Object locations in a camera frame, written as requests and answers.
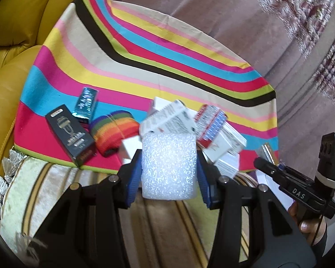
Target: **metal bolt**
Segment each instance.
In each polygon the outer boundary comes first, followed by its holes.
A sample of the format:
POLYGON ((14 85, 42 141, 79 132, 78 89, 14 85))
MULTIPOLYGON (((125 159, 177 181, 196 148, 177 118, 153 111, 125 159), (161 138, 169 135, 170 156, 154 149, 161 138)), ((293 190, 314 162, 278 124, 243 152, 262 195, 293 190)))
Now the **metal bolt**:
POLYGON ((113 175, 111 175, 111 176, 108 177, 108 180, 110 182, 117 182, 119 180, 119 176, 116 175, 116 174, 113 174, 113 175))
POLYGON ((223 184, 226 184, 227 182, 229 182, 229 180, 230 180, 229 177, 226 175, 221 175, 218 179, 218 181, 223 184))
POLYGON ((265 184, 260 184, 260 185, 258 185, 258 189, 265 193, 266 191, 268 191, 269 188, 265 184))
POLYGON ((70 189, 73 190, 73 191, 79 189, 79 183, 77 183, 77 182, 72 183, 70 185, 70 189))

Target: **foam roll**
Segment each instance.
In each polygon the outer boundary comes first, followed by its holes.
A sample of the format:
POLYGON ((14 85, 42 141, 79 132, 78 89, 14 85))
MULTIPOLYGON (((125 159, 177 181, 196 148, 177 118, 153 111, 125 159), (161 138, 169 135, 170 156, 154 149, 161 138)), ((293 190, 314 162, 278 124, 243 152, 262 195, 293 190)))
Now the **foam roll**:
POLYGON ((142 195, 161 200, 196 196, 196 137, 194 134, 146 135, 142 140, 142 195))

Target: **black box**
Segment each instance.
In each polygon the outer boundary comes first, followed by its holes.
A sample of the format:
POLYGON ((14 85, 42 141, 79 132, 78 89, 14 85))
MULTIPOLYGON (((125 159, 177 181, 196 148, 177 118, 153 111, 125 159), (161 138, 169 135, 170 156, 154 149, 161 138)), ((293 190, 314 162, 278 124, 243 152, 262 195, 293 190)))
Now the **black box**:
POLYGON ((49 112, 46 120, 51 131, 76 166, 80 167, 95 154, 94 139, 65 105, 49 112))

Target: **yellow leather sofa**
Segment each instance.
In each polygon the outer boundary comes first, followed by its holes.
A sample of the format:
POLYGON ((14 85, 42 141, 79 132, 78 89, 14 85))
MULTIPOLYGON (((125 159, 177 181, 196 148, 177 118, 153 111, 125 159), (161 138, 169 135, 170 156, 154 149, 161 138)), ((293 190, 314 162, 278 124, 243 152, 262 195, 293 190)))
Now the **yellow leather sofa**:
POLYGON ((0 0, 0 174, 13 146, 17 106, 48 33, 73 0, 0 0))

